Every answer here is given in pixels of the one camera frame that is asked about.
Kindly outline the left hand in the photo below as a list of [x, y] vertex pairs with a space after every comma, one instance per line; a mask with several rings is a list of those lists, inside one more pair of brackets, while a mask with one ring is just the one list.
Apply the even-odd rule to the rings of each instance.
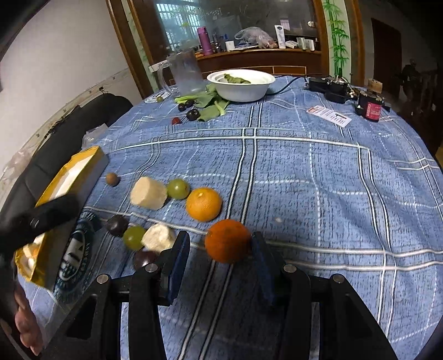
[[14, 321], [20, 333], [20, 340], [26, 348], [38, 356], [43, 349], [42, 334], [29, 300], [18, 282], [15, 285], [14, 299], [18, 305]]

